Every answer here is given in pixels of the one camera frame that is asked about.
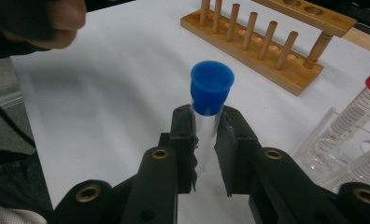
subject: white table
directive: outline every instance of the white table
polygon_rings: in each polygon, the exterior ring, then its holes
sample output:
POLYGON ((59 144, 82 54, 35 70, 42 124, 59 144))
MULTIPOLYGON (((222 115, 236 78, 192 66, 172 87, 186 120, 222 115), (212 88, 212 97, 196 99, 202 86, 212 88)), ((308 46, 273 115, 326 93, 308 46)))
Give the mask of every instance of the white table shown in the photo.
MULTIPOLYGON (((224 15, 234 2, 223 1, 224 15)), ((256 3, 236 2, 243 24, 251 11, 259 13, 259 33, 278 21, 277 42, 297 31, 294 49, 304 55, 320 34, 256 3)), ((329 108, 345 108, 370 75, 370 52, 334 37, 319 59, 324 70, 296 97, 180 27, 180 18, 200 5, 138 0, 95 11, 68 49, 12 57, 53 206, 84 180, 116 186, 134 175, 143 153, 169 132, 172 110, 191 102, 196 63, 231 67, 235 84, 226 104, 242 112, 263 146, 290 153, 329 108)), ((224 195, 213 156, 197 191, 179 196, 178 223, 252 222, 248 197, 224 195)))

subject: person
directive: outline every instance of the person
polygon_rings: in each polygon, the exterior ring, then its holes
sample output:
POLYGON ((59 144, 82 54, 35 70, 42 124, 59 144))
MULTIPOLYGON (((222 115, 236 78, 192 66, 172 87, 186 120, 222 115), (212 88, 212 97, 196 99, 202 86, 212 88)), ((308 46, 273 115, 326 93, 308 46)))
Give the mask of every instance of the person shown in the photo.
MULTIPOLYGON (((64 49, 74 41, 86 22, 84 0, 46 1, 46 8, 53 39, 15 35, 0 24, 0 59, 36 50, 64 49)), ((47 223, 52 212, 37 154, 0 150, 0 224, 47 223)))

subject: wooden test tube rack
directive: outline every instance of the wooden test tube rack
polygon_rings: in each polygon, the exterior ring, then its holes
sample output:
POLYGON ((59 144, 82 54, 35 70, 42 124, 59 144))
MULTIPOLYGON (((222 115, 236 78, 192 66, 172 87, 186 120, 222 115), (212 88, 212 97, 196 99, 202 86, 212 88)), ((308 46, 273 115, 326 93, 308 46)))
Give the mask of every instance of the wooden test tube rack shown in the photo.
POLYGON ((334 24, 304 15, 311 13, 303 12, 302 9, 288 13, 286 8, 299 7, 303 1, 263 0, 263 3, 273 3, 272 9, 322 30, 309 56, 305 57, 292 51, 292 45, 297 37, 296 32, 291 32, 284 46, 281 46, 271 40, 278 25, 276 21, 270 22, 263 36, 253 31, 256 12, 250 13, 249 24, 245 27, 236 22, 239 4, 233 5, 231 18, 228 19, 221 15, 222 0, 216 0, 215 11, 209 8, 209 1, 203 0, 201 9, 183 17, 180 25, 296 96, 300 95, 321 72, 323 67, 317 63, 317 59, 327 47, 332 35, 344 35, 355 23, 355 20, 348 20, 341 14, 309 3, 307 3, 309 9, 314 8, 312 12, 322 15, 325 10, 329 11, 328 14, 334 24))

